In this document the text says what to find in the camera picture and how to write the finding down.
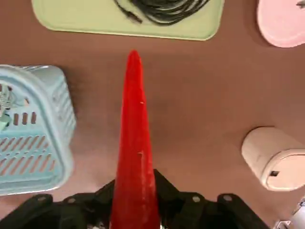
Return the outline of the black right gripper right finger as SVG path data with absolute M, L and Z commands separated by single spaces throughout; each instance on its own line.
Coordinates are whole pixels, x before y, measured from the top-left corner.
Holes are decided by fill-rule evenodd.
M 161 226 L 165 229 L 266 229 L 267 224 L 237 195 L 216 201 L 196 192 L 179 191 L 154 170 Z

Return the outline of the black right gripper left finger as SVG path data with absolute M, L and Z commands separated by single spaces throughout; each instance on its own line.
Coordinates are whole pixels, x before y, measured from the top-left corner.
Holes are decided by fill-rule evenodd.
M 2 229 L 108 229 L 114 181 L 95 192 L 77 193 L 62 201 L 37 194 L 0 220 Z

